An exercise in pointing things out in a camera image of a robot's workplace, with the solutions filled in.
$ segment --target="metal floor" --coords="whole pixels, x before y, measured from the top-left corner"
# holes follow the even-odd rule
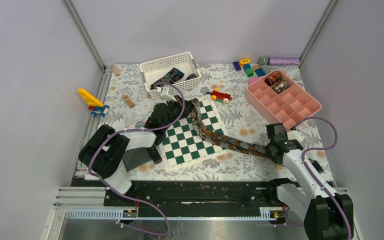
[[[170,221],[170,234],[153,236],[120,228],[113,220],[66,219],[59,240],[294,240],[287,227],[272,227],[266,221]],[[164,221],[137,220],[135,227],[163,232]],[[301,240],[307,240],[303,227],[292,226]]]

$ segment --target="blue block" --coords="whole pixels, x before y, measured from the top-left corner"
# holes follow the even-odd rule
[[[251,65],[249,63],[243,65],[243,70],[250,69]]]
[[[239,65],[239,62],[237,61],[233,62],[233,67],[236,71],[241,70],[241,65]]]
[[[261,68],[257,68],[257,69],[255,70],[255,73],[256,73],[257,76],[259,76],[259,77],[262,77],[262,76],[265,75],[265,74],[264,74],[264,71],[263,71]]]

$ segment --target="snake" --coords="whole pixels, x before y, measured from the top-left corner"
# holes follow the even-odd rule
[[[217,145],[225,149],[230,149],[242,154],[250,154],[250,155],[267,158],[272,162],[278,164],[277,162],[275,162],[269,156],[266,155],[265,146],[248,143],[248,142],[209,130],[201,119],[200,100],[197,98],[194,98],[190,100],[190,102],[194,106],[194,109],[192,109],[189,112],[190,117],[192,118],[192,127],[196,131],[198,136],[202,138],[202,140],[207,141],[213,145]]]

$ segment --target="white plastic basket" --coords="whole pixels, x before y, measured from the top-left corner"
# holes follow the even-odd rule
[[[166,75],[172,68],[177,68],[184,73],[182,79],[186,79],[190,74],[196,74],[197,76],[196,78],[187,81],[183,80],[175,83],[174,85],[180,90],[195,88],[200,84],[201,80],[201,72],[195,63],[192,54],[188,51],[153,61],[147,61],[141,63],[139,67],[145,82],[146,91],[153,99],[160,97],[160,91],[157,89],[151,90],[151,84],[164,77],[164,75]]]

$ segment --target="white wall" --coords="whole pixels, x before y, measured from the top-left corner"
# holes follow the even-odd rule
[[[63,2],[0,0],[0,240],[37,240],[100,71]]]
[[[327,152],[353,199],[364,240],[384,239],[384,1],[339,1],[301,68],[337,127]],[[333,134],[319,124],[325,144]]]
[[[106,64],[299,58],[329,0],[73,0]]]

